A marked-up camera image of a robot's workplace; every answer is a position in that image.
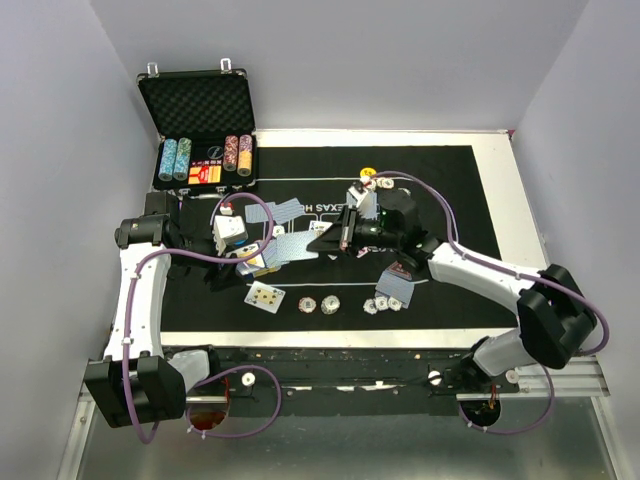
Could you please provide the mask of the blue playing card box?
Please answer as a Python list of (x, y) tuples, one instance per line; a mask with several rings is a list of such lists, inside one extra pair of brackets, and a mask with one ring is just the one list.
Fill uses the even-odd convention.
[[(260, 247), (259, 242), (241, 246), (226, 254), (227, 258), (245, 258), (252, 255)], [(275, 273), (281, 269), (280, 265), (269, 266), (263, 254), (260, 254), (248, 261), (243, 261), (235, 265), (235, 272), (242, 278), (256, 278), (259, 276)]]

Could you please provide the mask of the red triangular dealer button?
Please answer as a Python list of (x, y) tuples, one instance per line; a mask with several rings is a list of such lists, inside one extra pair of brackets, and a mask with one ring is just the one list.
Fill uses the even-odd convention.
[(402, 266), (402, 264), (401, 264), (401, 263), (399, 263), (398, 261), (395, 261), (393, 264), (391, 264), (391, 265), (389, 266), (389, 271), (390, 271), (393, 275), (395, 275), (395, 276), (397, 276), (397, 277), (399, 277), (399, 278), (405, 279), (405, 280), (407, 280), (407, 281), (411, 281), (411, 280), (412, 280), (412, 275), (411, 275), (411, 273), (410, 273), (408, 270), (406, 270), (406, 269)]

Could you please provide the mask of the blue backed card bottom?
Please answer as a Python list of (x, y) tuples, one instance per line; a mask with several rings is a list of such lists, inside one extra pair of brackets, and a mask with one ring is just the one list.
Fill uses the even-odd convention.
[(382, 295), (398, 300), (402, 307), (407, 309), (414, 294), (414, 284), (412, 282), (404, 284), (384, 284), (378, 288)]

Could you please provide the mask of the blue backed card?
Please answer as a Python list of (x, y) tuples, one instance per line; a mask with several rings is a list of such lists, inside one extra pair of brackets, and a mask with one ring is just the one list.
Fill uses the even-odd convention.
[(244, 207), (244, 218), (249, 224), (268, 222), (270, 216), (270, 205), (267, 205), (265, 208), (259, 204), (251, 204)]
[(414, 284), (412, 282), (404, 284), (384, 284), (378, 288), (382, 295), (398, 300), (402, 307), (407, 309), (414, 294)]

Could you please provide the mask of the yellow big blind button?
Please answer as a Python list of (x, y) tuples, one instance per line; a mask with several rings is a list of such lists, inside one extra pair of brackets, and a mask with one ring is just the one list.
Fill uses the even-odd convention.
[(375, 176), (376, 174), (377, 174), (377, 172), (376, 172), (375, 169), (373, 169), (371, 167), (365, 167), (365, 168), (362, 168), (360, 170), (359, 176), (360, 177), (369, 177), (369, 178), (371, 178), (371, 177)]

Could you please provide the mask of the blue backed card fan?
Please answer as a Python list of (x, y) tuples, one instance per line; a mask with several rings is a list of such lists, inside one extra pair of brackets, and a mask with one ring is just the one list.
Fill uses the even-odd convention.
[(311, 260), (319, 257), (307, 246), (316, 239), (313, 231), (285, 233), (272, 239), (262, 252), (267, 267), (284, 265), (293, 261)]

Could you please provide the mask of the blue poker chip stack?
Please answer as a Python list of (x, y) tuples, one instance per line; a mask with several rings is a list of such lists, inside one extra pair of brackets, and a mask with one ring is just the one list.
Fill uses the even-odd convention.
[(367, 299), (363, 304), (363, 311), (369, 315), (375, 315), (387, 310), (399, 312), (402, 308), (403, 304), (400, 300), (385, 296)]

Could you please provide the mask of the red poker chip stack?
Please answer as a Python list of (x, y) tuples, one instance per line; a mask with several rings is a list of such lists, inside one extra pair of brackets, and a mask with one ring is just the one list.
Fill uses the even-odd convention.
[(298, 309), (305, 314), (313, 313), (317, 308), (317, 302), (311, 297), (303, 297), (298, 302)]

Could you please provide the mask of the grey poker chip stack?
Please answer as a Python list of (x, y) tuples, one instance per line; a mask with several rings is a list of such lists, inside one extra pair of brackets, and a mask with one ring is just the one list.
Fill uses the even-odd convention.
[(340, 299), (335, 295), (326, 296), (321, 302), (321, 311), (325, 315), (335, 314), (340, 308)]

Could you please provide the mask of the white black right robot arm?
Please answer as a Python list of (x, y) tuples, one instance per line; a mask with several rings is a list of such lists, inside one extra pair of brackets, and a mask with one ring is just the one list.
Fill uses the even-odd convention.
[(441, 240), (423, 228), (416, 202), (400, 189), (380, 193), (377, 204), (376, 219), (365, 218), (355, 206), (343, 207), (308, 251), (354, 255), (364, 247), (391, 250), (411, 273), (461, 287), (516, 317), (517, 327), (480, 339), (452, 368), (445, 380), (453, 387), (480, 392), (506, 371), (532, 364), (562, 369), (595, 329), (596, 316), (566, 268), (552, 264), (520, 272)]

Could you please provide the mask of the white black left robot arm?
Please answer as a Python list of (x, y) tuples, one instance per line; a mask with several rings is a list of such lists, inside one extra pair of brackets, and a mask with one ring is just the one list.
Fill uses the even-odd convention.
[(222, 380), (210, 346), (165, 356), (161, 314), (175, 256), (212, 263), (208, 252), (188, 248), (179, 230), (176, 196), (147, 194), (143, 215), (125, 219), (115, 232), (121, 264), (116, 314), (102, 359), (88, 363), (84, 383), (112, 428), (141, 427), (180, 418), (187, 393), (214, 393)]

